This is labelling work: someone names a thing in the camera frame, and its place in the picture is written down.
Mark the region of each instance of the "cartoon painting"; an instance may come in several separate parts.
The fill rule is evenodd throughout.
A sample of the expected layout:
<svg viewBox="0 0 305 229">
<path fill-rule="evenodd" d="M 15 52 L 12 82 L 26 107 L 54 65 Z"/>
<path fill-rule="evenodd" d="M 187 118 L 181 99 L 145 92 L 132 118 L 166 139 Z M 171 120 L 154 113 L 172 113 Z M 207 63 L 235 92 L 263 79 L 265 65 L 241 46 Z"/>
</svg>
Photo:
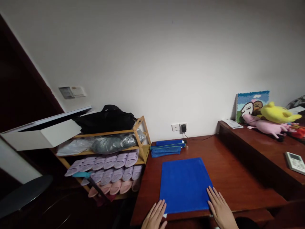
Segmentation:
<svg viewBox="0 0 305 229">
<path fill-rule="evenodd" d="M 253 114 L 269 102 L 269 91 L 240 93 L 236 95 L 236 122 L 244 122 L 242 116 Z"/>
</svg>

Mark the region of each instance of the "wooden desk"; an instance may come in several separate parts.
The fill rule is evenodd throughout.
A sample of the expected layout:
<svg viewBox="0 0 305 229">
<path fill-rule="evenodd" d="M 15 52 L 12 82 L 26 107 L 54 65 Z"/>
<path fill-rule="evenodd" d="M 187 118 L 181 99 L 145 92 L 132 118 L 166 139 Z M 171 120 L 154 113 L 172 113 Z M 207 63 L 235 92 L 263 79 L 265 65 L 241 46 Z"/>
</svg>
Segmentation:
<svg viewBox="0 0 305 229">
<path fill-rule="evenodd" d="M 289 169 L 285 152 L 305 159 L 305 145 L 286 136 L 277 142 L 270 135 L 246 126 L 231 129 L 219 121 L 220 138 L 232 152 L 266 185 L 274 188 L 287 200 L 305 199 L 305 176 Z"/>
<path fill-rule="evenodd" d="M 166 161 L 201 157 L 213 185 L 222 193 L 232 211 L 274 208 L 287 203 L 273 189 L 265 188 L 256 180 L 217 136 L 212 136 L 204 141 L 191 139 L 187 141 L 186 148 L 181 150 L 180 155 L 158 158 L 152 158 L 151 154 L 149 155 L 131 219 L 132 226 L 142 224 L 152 205 L 159 200 L 162 163 Z M 190 219 L 209 215 L 208 210 L 184 212 L 169 214 L 167 220 Z"/>
</svg>

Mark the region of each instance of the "black bag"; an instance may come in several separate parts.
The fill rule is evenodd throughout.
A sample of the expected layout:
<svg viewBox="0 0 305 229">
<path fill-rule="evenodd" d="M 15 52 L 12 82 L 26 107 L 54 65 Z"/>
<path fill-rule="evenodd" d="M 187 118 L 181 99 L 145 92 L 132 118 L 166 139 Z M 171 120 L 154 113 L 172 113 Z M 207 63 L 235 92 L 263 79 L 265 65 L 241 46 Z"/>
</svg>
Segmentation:
<svg viewBox="0 0 305 229">
<path fill-rule="evenodd" d="M 76 118 L 84 134 L 96 134 L 132 129 L 137 119 L 115 105 L 105 105 L 102 111 Z"/>
</svg>

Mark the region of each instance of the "yellow plush toy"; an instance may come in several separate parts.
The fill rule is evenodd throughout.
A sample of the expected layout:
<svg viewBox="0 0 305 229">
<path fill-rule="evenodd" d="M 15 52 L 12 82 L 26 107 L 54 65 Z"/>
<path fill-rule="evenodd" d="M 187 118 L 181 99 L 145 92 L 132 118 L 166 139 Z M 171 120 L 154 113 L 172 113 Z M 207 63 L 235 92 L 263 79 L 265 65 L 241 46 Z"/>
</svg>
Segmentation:
<svg viewBox="0 0 305 229">
<path fill-rule="evenodd" d="M 284 107 L 275 106 L 274 102 L 270 102 L 263 106 L 261 109 L 261 114 L 262 115 L 258 115 L 258 117 L 264 116 L 267 120 L 276 123 L 294 122 L 296 119 L 302 117 L 300 114 L 292 115 L 292 113 Z"/>
</svg>

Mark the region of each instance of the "plastic bag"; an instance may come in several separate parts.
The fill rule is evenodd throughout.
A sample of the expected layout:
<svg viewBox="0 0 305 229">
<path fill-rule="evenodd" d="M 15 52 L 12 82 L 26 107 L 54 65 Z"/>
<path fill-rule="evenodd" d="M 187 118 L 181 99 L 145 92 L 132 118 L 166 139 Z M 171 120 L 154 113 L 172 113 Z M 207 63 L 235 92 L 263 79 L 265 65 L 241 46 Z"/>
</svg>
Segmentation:
<svg viewBox="0 0 305 229">
<path fill-rule="evenodd" d="M 139 135 L 140 141 L 143 142 L 145 140 L 145 135 L 140 129 L 137 130 L 137 133 Z M 134 133 L 123 133 L 99 137 L 93 143 L 91 149 L 95 153 L 107 155 L 128 149 L 136 145 L 137 139 Z"/>
<path fill-rule="evenodd" d="M 87 138 L 76 138 L 68 142 L 64 142 L 59 145 L 57 156 L 68 156 L 79 154 L 83 151 L 89 150 L 92 144 L 95 142 L 98 137 L 87 137 Z"/>
</svg>

